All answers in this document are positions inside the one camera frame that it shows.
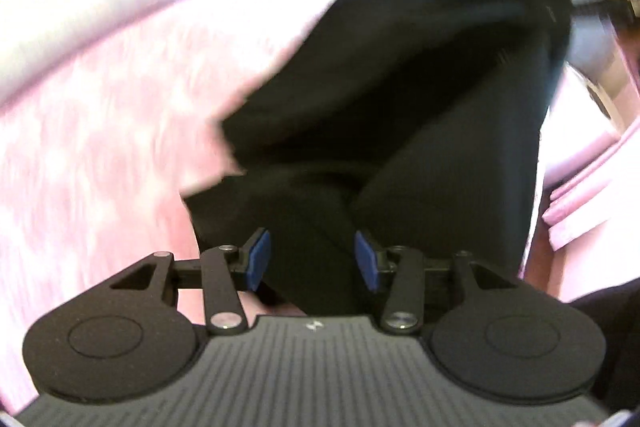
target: black sleeve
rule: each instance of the black sleeve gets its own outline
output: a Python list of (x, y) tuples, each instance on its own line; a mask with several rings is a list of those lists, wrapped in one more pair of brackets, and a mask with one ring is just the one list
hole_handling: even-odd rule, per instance
[(581, 297), (571, 306), (589, 315), (607, 339), (594, 396), (611, 410), (640, 404), (640, 279)]

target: silver screw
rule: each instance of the silver screw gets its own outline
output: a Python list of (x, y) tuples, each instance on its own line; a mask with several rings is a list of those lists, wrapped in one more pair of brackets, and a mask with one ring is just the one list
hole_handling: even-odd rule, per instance
[(394, 312), (386, 319), (386, 325), (395, 330), (405, 330), (418, 323), (418, 317), (408, 312)]
[(320, 321), (311, 321), (305, 324), (305, 328), (311, 331), (318, 331), (324, 328), (324, 324)]
[(242, 317), (233, 312), (216, 313), (211, 317), (211, 324), (221, 330), (237, 328), (242, 323)]

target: white logo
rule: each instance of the white logo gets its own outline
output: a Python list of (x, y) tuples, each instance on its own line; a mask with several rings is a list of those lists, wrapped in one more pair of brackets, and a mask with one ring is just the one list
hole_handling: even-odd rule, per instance
[(320, 321), (308, 322), (305, 324), (305, 328), (310, 331), (318, 331), (324, 328), (324, 324)]

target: gray gripper base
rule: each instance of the gray gripper base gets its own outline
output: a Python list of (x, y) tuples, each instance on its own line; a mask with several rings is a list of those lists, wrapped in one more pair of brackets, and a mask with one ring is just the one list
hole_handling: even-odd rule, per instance
[(17, 419), (26, 427), (571, 427), (606, 416), (585, 396), (542, 407), (477, 397), (443, 377), (417, 340), (380, 333), (368, 317), (262, 317), (242, 335), (210, 341), (190, 372), (155, 394), (101, 406), (42, 395)]

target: pink bedsheet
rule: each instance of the pink bedsheet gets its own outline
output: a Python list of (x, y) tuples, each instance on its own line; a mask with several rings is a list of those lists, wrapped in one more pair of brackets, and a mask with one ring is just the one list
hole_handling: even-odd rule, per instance
[[(258, 17), (252, 2), (183, 0), (77, 54), (0, 113), (0, 396), (10, 409), (35, 396), (21, 357), (33, 321), (153, 251), (197, 255), (179, 194), (234, 168), (213, 121), (312, 21), (294, 9)], [(202, 320), (197, 294), (181, 294), (178, 309)]]

